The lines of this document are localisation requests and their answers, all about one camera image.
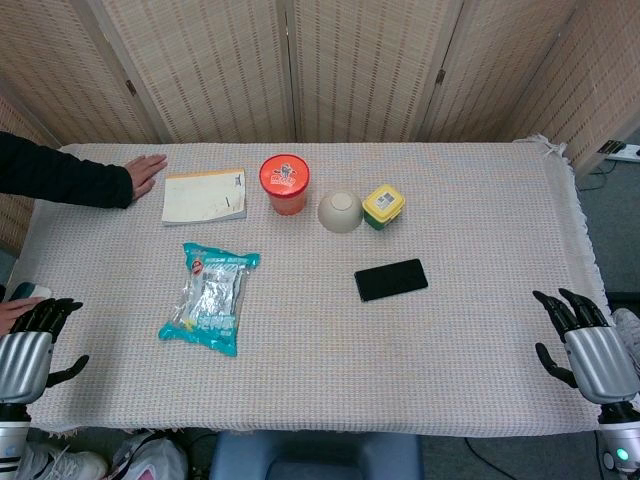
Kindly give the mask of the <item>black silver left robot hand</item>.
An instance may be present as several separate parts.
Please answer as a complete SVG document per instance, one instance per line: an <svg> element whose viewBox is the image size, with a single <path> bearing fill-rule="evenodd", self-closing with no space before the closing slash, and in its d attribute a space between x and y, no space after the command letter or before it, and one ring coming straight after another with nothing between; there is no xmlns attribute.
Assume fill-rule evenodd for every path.
<svg viewBox="0 0 640 480"><path fill-rule="evenodd" d="M57 372L50 370L54 347L68 317L83 304L70 298L46 299L24 313L1 338L1 402L29 405L48 388L75 378L89 361L80 356Z"/></svg>

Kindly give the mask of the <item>bare hand of black-sleeved person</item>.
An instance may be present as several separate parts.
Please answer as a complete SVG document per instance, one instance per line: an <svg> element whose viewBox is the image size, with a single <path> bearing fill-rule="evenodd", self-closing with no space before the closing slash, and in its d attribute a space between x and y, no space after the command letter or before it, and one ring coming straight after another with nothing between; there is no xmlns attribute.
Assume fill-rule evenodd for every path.
<svg viewBox="0 0 640 480"><path fill-rule="evenodd" d="M142 155L125 165L132 183L132 199L138 200L155 185L155 175L167 166L166 156L162 154Z"/></svg>

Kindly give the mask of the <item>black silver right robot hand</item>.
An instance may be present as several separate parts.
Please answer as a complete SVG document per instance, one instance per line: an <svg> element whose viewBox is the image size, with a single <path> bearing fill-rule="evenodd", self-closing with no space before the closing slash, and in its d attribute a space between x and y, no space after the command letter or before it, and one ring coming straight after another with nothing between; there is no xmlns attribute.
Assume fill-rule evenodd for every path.
<svg viewBox="0 0 640 480"><path fill-rule="evenodd" d="M559 366L538 342L535 350L543 368L594 404L633 400L639 393L639 378L617 331L589 298L564 288L559 293L561 299L537 290L533 296L558 333L570 367Z"/></svg>

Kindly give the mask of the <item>bare hand without sleeve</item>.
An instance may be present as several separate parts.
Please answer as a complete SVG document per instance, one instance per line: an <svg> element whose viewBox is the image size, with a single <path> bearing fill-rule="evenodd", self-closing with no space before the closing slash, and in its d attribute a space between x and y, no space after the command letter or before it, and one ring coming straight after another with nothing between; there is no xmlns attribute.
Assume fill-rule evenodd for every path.
<svg viewBox="0 0 640 480"><path fill-rule="evenodd" d="M0 304L0 335L9 333L16 320L23 314L32 310L38 303L44 300L43 297L28 297L24 299L11 300Z"/></svg>

